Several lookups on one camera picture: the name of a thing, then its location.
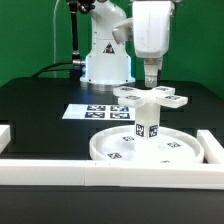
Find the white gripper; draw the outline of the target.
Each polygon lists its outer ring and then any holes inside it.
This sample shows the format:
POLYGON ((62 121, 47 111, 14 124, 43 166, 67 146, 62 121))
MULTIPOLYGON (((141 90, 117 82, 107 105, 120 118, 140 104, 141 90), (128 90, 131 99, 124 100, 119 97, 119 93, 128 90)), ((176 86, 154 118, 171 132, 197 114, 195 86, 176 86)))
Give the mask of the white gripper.
POLYGON ((171 1, 134 1, 132 4, 135 54, 144 60, 145 86, 157 86, 162 57, 169 48, 171 1))

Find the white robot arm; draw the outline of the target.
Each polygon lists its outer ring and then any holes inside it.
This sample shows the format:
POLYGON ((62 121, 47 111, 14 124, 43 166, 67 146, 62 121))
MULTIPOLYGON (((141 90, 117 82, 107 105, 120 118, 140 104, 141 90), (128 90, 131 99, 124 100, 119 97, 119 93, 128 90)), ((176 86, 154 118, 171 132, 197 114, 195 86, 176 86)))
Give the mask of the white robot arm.
POLYGON ((144 60, 145 86, 158 83, 164 54, 169 48, 170 17, 175 9, 172 0, 130 0, 132 16, 110 0, 97 0, 91 12, 92 47, 85 59, 81 84, 106 90, 132 84, 131 58, 125 43, 134 44, 135 55, 144 60))

